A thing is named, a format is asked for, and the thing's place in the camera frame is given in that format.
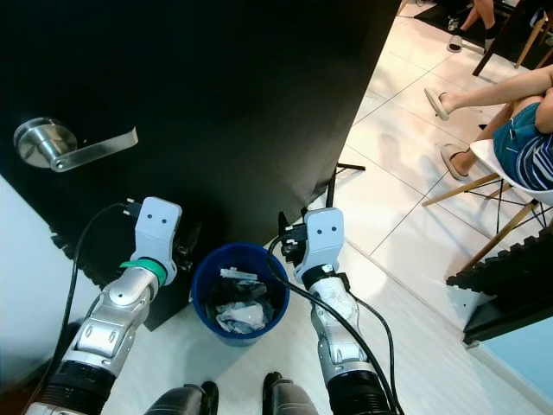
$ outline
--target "slipper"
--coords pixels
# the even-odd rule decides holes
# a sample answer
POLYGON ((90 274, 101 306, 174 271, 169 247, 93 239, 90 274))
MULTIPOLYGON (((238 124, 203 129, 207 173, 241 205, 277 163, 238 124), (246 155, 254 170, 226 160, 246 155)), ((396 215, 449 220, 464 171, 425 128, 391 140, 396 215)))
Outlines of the slipper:
POLYGON ((454 157, 455 154, 464 153, 465 151, 461 148, 456 146, 455 144, 445 144, 440 148, 440 153, 442 154, 442 160, 444 163, 446 163, 446 166, 448 167, 449 173, 459 181, 464 181, 468 178, 468 175, 462 175, 459 173, 454 165, 451 163, 451 159, 454 157))
POLYGON ((449 38, 448 51, 458 54, 463 49, 463 38, 459 35, 453 35, 449 38))
POLYGON ((432 108, 434 108, 435 113, 438 114, 438 117, 440 117, 443 121, 449 120, 449 114, 440 101, 440 97, 444 93, 438 95, 438 93, 432 88, 424 88, 424 93, 426 94, 426 98, 429 99, 432 108))

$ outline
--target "blue trash can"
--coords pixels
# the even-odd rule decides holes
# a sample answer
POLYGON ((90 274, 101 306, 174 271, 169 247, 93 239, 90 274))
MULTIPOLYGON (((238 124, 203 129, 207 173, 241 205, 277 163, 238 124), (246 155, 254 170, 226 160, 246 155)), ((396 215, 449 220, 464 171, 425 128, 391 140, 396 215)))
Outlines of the blue trash can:
MULTIPOLYGON (((288 279, 286 271, 278 259, 275 259, 275 266, 280 275, 288 279)), ((211 252, 201 261, 192 281, 192 300, 198 316, 212 332, 219 336, 221 341, 230 346, 249 346, 275 327, 286 312, 289 297, 288 287, 279 283, 267 266, 267 250, 262 246, 247 242, 232 243, 211 252), (228 269, 232 266, 242 272, 257 274, 257 280, 267 284, 271 304, 275 308, 271 322, 267 323, 263 329, 247 335, 224 331, 207 316, 206 312, 206 302, 211 295, 213 285, 217 279, 222 278, 220 276, 221 268, 228 269)))

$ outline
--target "black stand leg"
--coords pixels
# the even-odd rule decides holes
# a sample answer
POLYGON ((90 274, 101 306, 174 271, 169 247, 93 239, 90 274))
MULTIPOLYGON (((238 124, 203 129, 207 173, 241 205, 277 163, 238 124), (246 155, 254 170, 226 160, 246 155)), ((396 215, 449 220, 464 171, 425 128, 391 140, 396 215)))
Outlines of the black stand leg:
MULTIPOLYGON (((336 169, 352 169, 352 170, 358 170, 358 171, 365 171, 365 166, 358 166, 356 164, 344 164, 344 163, 338 163, 336 164, 336 169)), ((328 182, 328 190, 327 190, 327 208, 332 207, 334 204, 334 188, 336 187, 336 169, 334 169, 334 173, 330 177, 330 182, 328 182)))

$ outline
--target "person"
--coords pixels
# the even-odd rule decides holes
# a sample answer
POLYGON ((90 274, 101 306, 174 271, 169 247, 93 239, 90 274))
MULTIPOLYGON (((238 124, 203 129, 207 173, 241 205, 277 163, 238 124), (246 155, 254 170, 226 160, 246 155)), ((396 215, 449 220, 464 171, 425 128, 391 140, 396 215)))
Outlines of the person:
MULTIPOLYGON (((477 140, 493 139, 501 167, 515 182, 534 190, 553 189, 553 65, 475 91, 424 91, 444 121, 467 106, 505 104, 477 140)), ((442 158, 458 180, 467 177, 477 160, 470 149, 453 144, 442 147, 442 158)))
POLYGON ((493 0, 474 0, 474 6, 468 14, 467 20, 456 30, 454 30, 448 42, 448 51, 459 53, 462 49, 463 36, 467 30, 479 19, 482 19, 486 26, 486 39, 484 40, 484 53, 490 48, 498 35, 500 26, 495 22, 493 13, 493 0))

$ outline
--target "door handle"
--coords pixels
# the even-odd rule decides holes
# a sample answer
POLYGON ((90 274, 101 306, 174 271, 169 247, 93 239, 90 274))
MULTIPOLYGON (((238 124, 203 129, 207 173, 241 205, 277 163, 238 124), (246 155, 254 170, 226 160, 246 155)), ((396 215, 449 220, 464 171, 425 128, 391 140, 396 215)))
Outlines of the door handle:
POLYGON ((57 173, 129 149, 138 143, 137 129, 78 149, 77 138, 60 121, 34 118, 21 124, 14 134, 14 145, 27 164, 52 169, 57 173))

